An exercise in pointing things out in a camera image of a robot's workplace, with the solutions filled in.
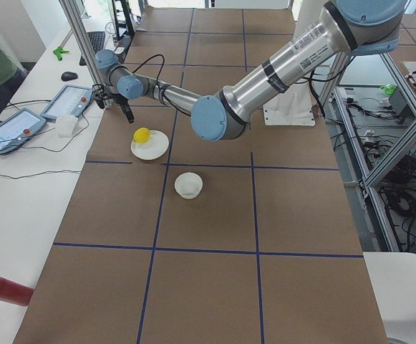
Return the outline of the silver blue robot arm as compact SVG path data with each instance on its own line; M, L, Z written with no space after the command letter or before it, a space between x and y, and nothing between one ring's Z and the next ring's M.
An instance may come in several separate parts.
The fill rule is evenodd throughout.
M130 72L113 51L104 49L95 55L101 82L93 86L93 98L100 108L114 100L133 122L129 101L149 97L189 115L193 131L203 140L235 139L247 129L255 110L335 54L392 51L398 44L405 5L405 1L328 1L319 18L298 37L237 84L214 95L201 96Z

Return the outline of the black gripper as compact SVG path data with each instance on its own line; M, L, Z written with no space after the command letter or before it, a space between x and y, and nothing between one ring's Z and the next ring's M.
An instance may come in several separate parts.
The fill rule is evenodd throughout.
M112 104L120 105L120 109L127 118L128 123L134 123L135 117L128 104L120 104L121 94L117 88L105 84L93 84L92 97L99 108L110 108Z

